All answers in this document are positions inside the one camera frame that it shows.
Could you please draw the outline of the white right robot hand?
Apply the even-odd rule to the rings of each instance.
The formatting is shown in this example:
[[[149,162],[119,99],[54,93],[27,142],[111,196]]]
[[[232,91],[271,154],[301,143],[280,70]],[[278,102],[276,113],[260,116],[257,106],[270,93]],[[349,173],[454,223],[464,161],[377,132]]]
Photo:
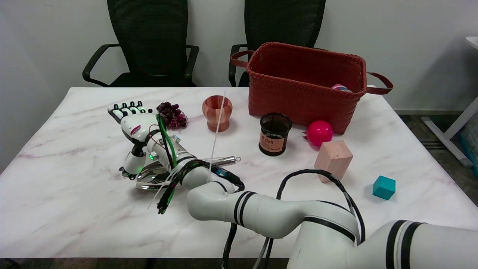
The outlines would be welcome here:
[[[145,167],[149,143],[153,143],[152,137],[161,139],[161,131],[158,126],[157,114],[152,109],[145,109],[141,101],[123,103],[121,106],[114,104],[107,109],[109,115],[121,126],[124,136],[133,143],[133,148],[127,154],[119,171],[124,177],[135,180]]]

